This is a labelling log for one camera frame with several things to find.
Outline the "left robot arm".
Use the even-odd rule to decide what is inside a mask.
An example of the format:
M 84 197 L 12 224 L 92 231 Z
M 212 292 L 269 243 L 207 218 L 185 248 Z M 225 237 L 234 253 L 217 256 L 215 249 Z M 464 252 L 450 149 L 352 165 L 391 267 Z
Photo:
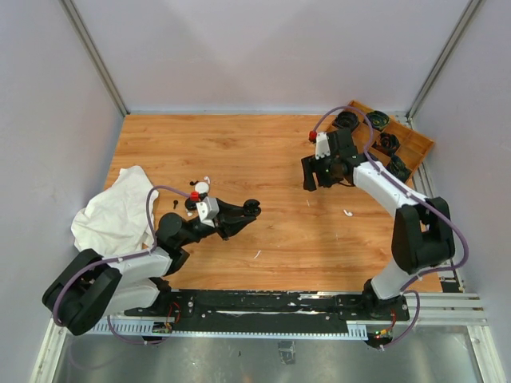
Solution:
M 230 239 L 256 221 L 261 207 L 256 199 L 237 206 L 205 197 L 196 203 L 196 211 L 192 219 L 174 212 L 163 215 L 152 249 L 110 259 L 92 248 L 79 252 L 42 295 L 42 304 L 59 326 L 74 335 L 126 310 L 145 308 L 156 316 L 165 314 L 171 296 L 158 284 L 188 260 L 185 246 L 211 235 Z

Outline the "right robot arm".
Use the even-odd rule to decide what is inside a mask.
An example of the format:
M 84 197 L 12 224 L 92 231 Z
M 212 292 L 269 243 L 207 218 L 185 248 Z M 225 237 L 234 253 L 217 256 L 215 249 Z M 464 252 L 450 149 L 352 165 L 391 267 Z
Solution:
M 308 139 L 315 152 L 301 160 L 305 190 L 329 188 L 345 180 L 369 194 L 394 220 L 391 259 L 362 290 L 363 313 L 379 319 L 413 278 L 453 258 L 449 205 L 441 197 L 428 198 L 412 190 L 375 156 L 359 152 L 347 129 L 311 131 Z

